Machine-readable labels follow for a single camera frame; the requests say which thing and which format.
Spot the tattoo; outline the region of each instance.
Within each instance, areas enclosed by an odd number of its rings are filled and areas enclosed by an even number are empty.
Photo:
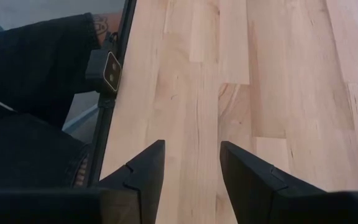
[[[107,23],[107,17],[94,15],[93,23],[94,23],[94,29],[96,30],[96,35],[104,34],[109,29],[109,25]]]

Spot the wood grain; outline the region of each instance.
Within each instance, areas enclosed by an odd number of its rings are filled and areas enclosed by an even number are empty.
[[[358,190],[358,1],[138,0],[101,178],[157,139],[157,223],[236,223],[222,140]]]

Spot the black pants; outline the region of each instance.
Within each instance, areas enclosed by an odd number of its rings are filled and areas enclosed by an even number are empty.
[[[88,146],[61,131],[99,48],[91,14],[0,33],[0,187],[71,187]]]

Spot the dark jeans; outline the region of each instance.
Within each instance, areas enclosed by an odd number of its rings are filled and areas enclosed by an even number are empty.
[[[71,187],[88,146],[61,131],[99,48],[91,14],[0,33],[0,187]]]

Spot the gray floor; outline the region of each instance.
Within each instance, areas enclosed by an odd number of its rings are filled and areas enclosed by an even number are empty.
[[[0,26],[12,29],[27,24],[91,12],[93,14],[117,12],[124,0],[0,0]],[[77,94],[67,117],[75,118],[97,103],[96,92]],[[97,113],[71,135],[84,142],[91,142]]]

